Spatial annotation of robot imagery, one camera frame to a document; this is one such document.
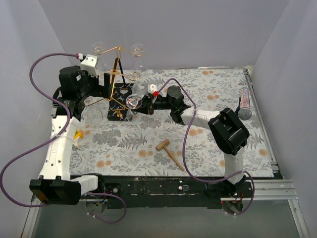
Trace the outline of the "gold wire wine glass rack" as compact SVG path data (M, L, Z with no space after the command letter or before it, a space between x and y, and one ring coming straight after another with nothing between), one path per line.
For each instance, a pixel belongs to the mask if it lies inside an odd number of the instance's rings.
M112 98L114 85L116 83L124 83L124 84L133 83L134 85L132 88L132 94L138 94L137 92L137 90L139 89L138 84L146 76L147 71L140 73L140 72L135 72L133 69L130 69L129 71L124 72L122 68L122 64L121 64L121 52L125 51L126 53L132 55L131 51L123 47L117 46L109 50L104 50L101 54L106 54L110 51L116 51L116 58L114 61L113 69L106 72L106 73L109 73L111 76L110 97L108 98L108 101L110 101Z

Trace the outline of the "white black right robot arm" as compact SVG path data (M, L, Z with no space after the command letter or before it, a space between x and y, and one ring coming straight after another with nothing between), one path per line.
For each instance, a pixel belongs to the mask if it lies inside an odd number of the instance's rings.
M172 120L177 124L209 129L224 154L224 178L219 179L217 183L228 196L235 197L241 193L246 181L243 172L243 153L250 136L249 131L232 109L225 108L213 112L197 110L196 105L185 104L186 96L187 93L180 86L172 85L168 87L166 96L160 95L157 91L147 93L135 111L152 115L155 110L169 110Z

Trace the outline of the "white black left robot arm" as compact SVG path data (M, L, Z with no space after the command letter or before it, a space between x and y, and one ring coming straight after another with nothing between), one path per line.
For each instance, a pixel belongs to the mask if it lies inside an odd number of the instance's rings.
M81 196L94 198L105 194L100 175L87 174L74 179L70 175L70 157L84 101L88 97L109 96L109 77L99 78L93 66L69 66L59 71L60 87L54 92L51 138L38 179L30 181L33 194L46 205L76 205Z

